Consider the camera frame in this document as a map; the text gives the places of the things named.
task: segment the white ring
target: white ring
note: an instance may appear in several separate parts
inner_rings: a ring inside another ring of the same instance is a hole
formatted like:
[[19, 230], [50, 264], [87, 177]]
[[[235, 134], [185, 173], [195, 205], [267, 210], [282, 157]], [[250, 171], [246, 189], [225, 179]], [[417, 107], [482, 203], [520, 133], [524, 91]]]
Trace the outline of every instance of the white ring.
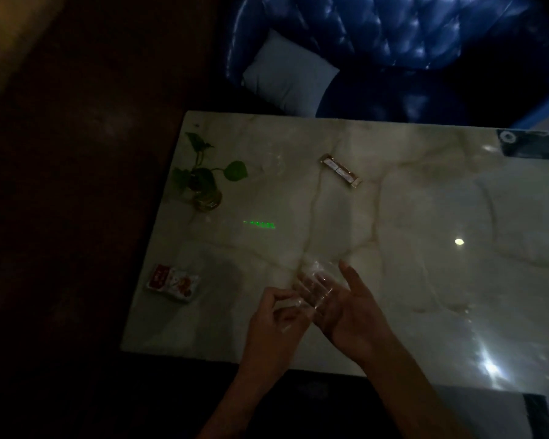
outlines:
[[516, 134], [510, 131], [502, 131], [500, 133], [500, 139], [504, 143], [516, 143]]

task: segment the forearm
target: forearm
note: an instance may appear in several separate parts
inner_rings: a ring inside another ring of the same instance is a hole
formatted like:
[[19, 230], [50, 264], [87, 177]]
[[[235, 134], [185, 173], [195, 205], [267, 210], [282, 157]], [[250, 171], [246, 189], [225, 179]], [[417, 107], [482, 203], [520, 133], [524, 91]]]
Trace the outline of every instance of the forearm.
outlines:
[[241, 437], [246, 431], [263, 394], [240, 373], [198, 435], [198, 439]]
[[471, 438], [397, 339], [375, 351], [362, 369], [404, 438]]

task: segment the black card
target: black card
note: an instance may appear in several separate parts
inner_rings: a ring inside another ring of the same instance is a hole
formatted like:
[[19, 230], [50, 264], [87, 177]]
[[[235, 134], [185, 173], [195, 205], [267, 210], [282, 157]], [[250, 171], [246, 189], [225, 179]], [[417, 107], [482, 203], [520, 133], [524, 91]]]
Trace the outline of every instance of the black card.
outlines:
[[549, 133], [497, 129], [502, 153], [507, 157], [549, 160]]

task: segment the marble table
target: marble table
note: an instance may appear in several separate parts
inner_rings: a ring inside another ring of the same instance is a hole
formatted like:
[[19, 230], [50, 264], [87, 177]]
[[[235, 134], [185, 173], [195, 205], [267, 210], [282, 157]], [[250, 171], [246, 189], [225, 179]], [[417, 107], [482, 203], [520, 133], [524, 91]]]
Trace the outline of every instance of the marble table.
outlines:
[[[124, 351], [237, 362], [265, 286], [344, 258], [432, 383], [549, 395], [549, 160], [505, 157], [495, 129], [188, 112], [173, 167], [193, 164], [185, 132], [250, 176], [218, 176], [209, 213], [167, 181]], [[145, 290], [156, 263], [199, 274], [196, 299]], [[362, 374], [316, 327], [292, 368]]]

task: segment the red and white snack bag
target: red and white snack bag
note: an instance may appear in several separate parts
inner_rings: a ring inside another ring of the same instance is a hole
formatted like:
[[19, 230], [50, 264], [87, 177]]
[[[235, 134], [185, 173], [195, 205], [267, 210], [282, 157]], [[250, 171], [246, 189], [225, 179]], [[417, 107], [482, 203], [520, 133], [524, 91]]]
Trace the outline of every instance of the red and white snack bag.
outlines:
[[189, 302], [195, 296], [198, 284], [199, 276], [191, 276], [170, 266], [156, 265], [146, 287]]

